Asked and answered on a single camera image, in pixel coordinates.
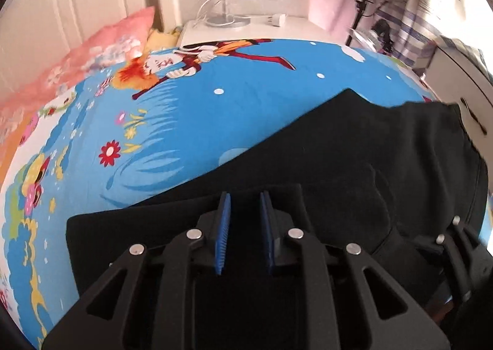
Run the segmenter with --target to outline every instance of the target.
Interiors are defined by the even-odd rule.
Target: floral pillow
[[[148,7],[103,27],[35,81],[8,97],[0,105],[0,146],[23,117],[38,111],[87,76],[141,56],[153,20],[154,8]]]

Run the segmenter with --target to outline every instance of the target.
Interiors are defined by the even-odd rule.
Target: headboard panel
[[[167,30],[181,22],[177,0],[155,1],[7,0],[0,10],[0,88],[33,81],[103,26],[148,5],[156,5]]]

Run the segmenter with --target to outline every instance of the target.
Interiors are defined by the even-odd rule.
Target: cartoon hand
[[[179,78],[182,76],[193,76],[196,73],[195,68],[189,68],[187,70],[183,70],[183,68],[179,68],[177,70],[172,70],[171,72],[166,73],[167,78]]]
[[[217,57],[218,56],[214,54],[214,51],[211,51],[211,50],[201,51],[197,55],[197,58],[199,58],[199,61],[201,61],[202,63],[210,62],[211,60],[213,60],[214,58],[217,58]]]

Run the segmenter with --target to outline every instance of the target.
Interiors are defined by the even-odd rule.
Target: black handle
[[[471,111],[469,105],[467,104],[467,101],[464,99],[464,98],[460,98],[460,102],[462,102],[464,104],[464,106],[467,108],[467,110],[469,111],[469,114],[471,115],[472,119],[474,119],[474,121],[479,125],[479,127],[481,128],[481,131],[483,132],[483,134],[486,136],[488,134],[488,131],[486,130],[486,128],[481,124],[481,122],[479,121],[478,117],[475,115],[474,112]]]

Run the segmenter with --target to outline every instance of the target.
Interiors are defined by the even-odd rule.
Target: cartoon bed sheet
[[[33,115],[2,185],[2,303],[40,347],[78,298],[69,217],[215,169],[347,87],[383,106],[432,98],[407,75],[346,46],[256,39],[155,52],[88,77]]]

